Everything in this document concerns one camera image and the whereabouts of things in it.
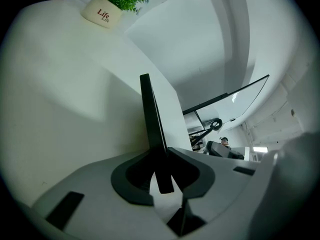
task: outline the ceiling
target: ceiling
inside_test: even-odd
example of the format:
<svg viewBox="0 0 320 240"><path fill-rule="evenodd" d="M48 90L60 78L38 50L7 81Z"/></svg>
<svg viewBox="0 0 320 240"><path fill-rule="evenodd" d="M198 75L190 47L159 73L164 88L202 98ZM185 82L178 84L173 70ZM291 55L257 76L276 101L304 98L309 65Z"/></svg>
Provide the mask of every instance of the ceiling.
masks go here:
<svg viewBox="0 0 320 240"><path fill-rule="evenodd" d="M292 0L167 0L125 34L175 88L182 110L270 75L243 123L276 89L301 33Z"/></svg>

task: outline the black slot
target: black slot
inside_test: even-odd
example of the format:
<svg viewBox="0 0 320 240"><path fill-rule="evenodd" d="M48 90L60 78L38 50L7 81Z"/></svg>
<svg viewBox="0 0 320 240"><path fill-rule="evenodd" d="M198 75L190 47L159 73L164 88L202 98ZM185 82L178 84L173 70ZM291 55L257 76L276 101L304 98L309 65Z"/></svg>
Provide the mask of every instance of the black slot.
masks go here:
<svg viewBox="0 0 320 240"><path fill-rule="evenodd" d="M63 230L84 196L81 193L69 192L46 217L46 221Z"/></svg>
<svg viewBox="0 0 320 240"><path fill-rule="evenodd" d="M233 170L238 172L238 173L242 173L242 174L246 174L246 175L250 175L250 176L255 174L255 170L244 168L244 167L240 167L240 166L237 166Z"/></svg>
<svg viewBox="0 0 320 240"><path fill-rule="evenodd" d="M206 222L203 219L192 213L186 199L183 199L182 207L167 223L169 228L171 228L179 237L182 237L205 224Z"/></svg>

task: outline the window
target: window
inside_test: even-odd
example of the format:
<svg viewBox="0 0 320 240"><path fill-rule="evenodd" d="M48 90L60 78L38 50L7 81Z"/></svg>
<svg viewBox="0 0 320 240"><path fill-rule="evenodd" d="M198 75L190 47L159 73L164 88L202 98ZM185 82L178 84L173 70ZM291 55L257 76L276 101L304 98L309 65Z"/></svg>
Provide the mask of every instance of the window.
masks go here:
<svg viewBox="0 0 320 240"><path fill-rule="evenodd" d="M268 148L267 147L262 147L262 146L254 146L253 150L255 152L261 152L261 153L267 153L268 152Z"/></svg>

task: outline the glass panel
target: glass panel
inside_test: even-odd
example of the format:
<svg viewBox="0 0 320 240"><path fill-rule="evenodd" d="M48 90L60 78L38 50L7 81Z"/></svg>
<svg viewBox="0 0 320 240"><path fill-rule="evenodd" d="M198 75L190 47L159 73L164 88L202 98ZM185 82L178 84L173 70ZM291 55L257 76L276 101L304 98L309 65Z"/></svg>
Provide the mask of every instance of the glass panel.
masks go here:
<svg viewBox="0 0 320 240"><path fill-rule="evenodd" d="M188 130L188 134L195 133L197 131L204 130L201 122L199 121L195 112L191 112L189 114L184 115L184 121L186 124L186 128Z"/></svg>
<svg viewBox="0 0 320 240"><path fill-rule="evenodd" d="M198 109L197 113L205 129L210 128L210 123L215 118L220 118L223 123L226 123L242 116L252 102L254 102L267 79L267 77L261 79L224 99Z"/></svg>

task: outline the black frame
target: black frame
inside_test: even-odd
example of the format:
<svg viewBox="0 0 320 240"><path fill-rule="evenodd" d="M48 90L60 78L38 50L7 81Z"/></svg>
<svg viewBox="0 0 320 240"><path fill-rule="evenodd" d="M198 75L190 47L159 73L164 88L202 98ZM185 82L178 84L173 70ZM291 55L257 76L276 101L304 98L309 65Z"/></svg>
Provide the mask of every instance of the black frame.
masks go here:
<svg viewBox="0 0 320 240"><path fill-rule="evenodd" d="M252 83L249 83L248 85L246 85L246 86L244 86L244 87L242 87L242 88L240 88L240 89L238 89L238 90L235 90L235 91L233 91L233 92L231 92L231 93L227 93L227 92L226 92L226 93L224 93L224 94L222 94L222 95L219 95L219 96L217 96L217 97L215 97L215 98L212 98L212 99L210 99L210 100L208 100L208 101L205 101L205 102L203 102L203 103L201 103L201 104L199 104L199 105L193 106L193 107L191 107L191 108L188 108L188 109L182 111L182 114L183 114L183 115L187 115L187 114L190 114L190 113L194 112L195 115L196 115L196 117L199 119L199 121L200 121L200 123L201 123L201 125L202 125L202 127L203 127L203 130L199 130L199 131L196 131L196 132L189 133L189 136L190 136L190 135L194 135L194 134L199 134L199 133L202 133L202 132L208 130L208 129L205 128L204 123L203 123L202 120L200 119L200 116L198 115L197 110L200 110L200 109L202 109L202 108L204 108L204 107L207 107L207 106L209 106L209 105L211 105L211 104L213 104L213 103L216 103L216 102L218 102L218 101L221 101L221 100L223 100L223 99L225 99L225 98L227 98L227 97L229 97L229 96L231 96L231 95L233 95L233 94L235 94L235 93L237 93L237 92L240 92L241 90L243 90L243 89L245 89L245 88L248 88L249 86L252 86L252 85L254 85L255 83L257 83L257 82L259 82L259 81L261 81L261 80L263 80L263 79L266 78L266 80L265 80L265 82L264 82L261 90L260 90L259 93L256 95L256 97L255 97L254 100L251 102L251 104L247 107L247 109L243 112L243 114L244 114L244 113L248 110L248 108L252 105L252 103L256 100L256 98L258 97L258 95L260 94L260 92L262 91L262 89L265 87L265 84L267 83L267 80L268 80L269 76L270 76L270 75L267 74L267 75L265 75L264 77L261 77L260 79L254 81L254 82L252 82Z"/></svg>

